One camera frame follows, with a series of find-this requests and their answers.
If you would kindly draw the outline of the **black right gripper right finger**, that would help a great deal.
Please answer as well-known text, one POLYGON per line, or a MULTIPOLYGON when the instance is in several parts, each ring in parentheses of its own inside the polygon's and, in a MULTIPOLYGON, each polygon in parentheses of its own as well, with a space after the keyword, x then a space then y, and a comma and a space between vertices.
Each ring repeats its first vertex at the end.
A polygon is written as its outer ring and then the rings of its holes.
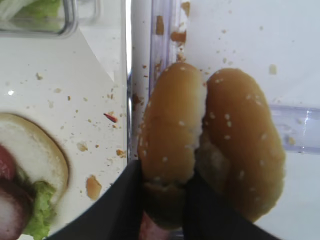
POLYGON ((185 240, 277 240, 246 220, 195 174, 186 185, 183 210, 185 240))

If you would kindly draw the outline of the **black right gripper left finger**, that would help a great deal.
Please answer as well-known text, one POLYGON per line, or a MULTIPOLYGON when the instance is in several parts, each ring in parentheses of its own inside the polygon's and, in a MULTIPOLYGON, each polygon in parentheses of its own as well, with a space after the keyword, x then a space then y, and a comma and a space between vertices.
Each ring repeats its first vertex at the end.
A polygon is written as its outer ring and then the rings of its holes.
POLYGON ((142 170, 132 160, 111 187, 80 217, 49 240, 137 240, 143 217, 142 170))

